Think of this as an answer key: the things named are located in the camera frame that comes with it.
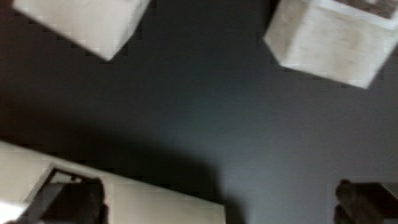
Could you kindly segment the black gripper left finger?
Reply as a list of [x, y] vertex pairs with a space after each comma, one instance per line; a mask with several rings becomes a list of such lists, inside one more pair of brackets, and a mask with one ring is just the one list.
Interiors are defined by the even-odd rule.
[[15, 224], [108, 224], [101, 180], [53, 168]]

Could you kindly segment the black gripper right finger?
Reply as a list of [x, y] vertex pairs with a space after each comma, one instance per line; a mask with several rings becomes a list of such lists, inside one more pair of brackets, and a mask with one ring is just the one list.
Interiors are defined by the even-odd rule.
[[398, 182], [351, 182], [335, 188], [334, 224], [398, 224]]

